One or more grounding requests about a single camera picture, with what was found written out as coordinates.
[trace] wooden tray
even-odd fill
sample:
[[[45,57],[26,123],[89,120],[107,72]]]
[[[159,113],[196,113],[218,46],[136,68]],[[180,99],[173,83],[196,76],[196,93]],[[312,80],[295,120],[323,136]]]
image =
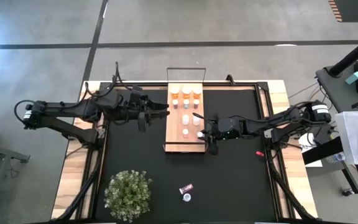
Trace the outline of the wooden tray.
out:
[[[204,121],[200,121],[200,125],[195,126],[193,124],[193,113],[198,113],[201,116],[204,116],[204,94],[201,92],[201,97],[199,98],[200,104],[197,109],[194,109],[193,102],[193,92],[190,95],[190,105],[188,109],[185,109],[183,106],[183,95],[182,92],[179,92],[179,104],[178,108],[174,109],[172,104],[172,96],[170,93],[171,88],[180,87],[182,89],[184,86],[189,86],[192,89],[203,88],[202,83],[169,83],[168,84],[168,104],[170,114],[167,116],[167,132],[165,135],[165,142],[197,142],[203,143],[197,139],[197,132],[204,129]],[[188,125],[183,125],[181,119],[182,116],[187,114],[190,118]],[[187,138],[183,137],[183,129],[187,128],[189,130],[189,135]],[[205,152],[204,144],[166,144],[165,152]]]

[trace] potted plant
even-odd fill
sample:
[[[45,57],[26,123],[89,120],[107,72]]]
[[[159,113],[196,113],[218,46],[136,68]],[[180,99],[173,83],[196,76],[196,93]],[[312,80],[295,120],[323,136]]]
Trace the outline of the potted plant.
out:
[[[114,218],[132,222],[141,214],[150,211],[149,200],[151,192],[146,179],[146,172],[132,170],[122,171],[111,176],[109,187],[104,191],[105,208],[109,208]]]

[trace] concrete floor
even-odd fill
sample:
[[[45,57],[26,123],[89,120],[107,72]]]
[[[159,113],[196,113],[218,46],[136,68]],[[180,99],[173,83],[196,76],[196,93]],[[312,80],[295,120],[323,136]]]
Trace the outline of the concrete floor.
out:
[[[91,43],[102,0],[0,0],[0,44]],[[358,23],[336,22],[328,0],[110,1],[99,39],[109,42],[354,40]],[[165,80],[167,67],[206,67],[206,80],[281,79],[288,95],[354,45],[99,49],[90,80]],[[0,146],[31,154],[0,193],[0,223],[50,218],[67,146],[58,133],[26,131],[13,115],[23,99],[76,101],[88,49],[0,50]],[[311,90],[290,99],[305,100]],[[319,217],[358,223],[358,195],[342,197],[341,172],[310,178]]]

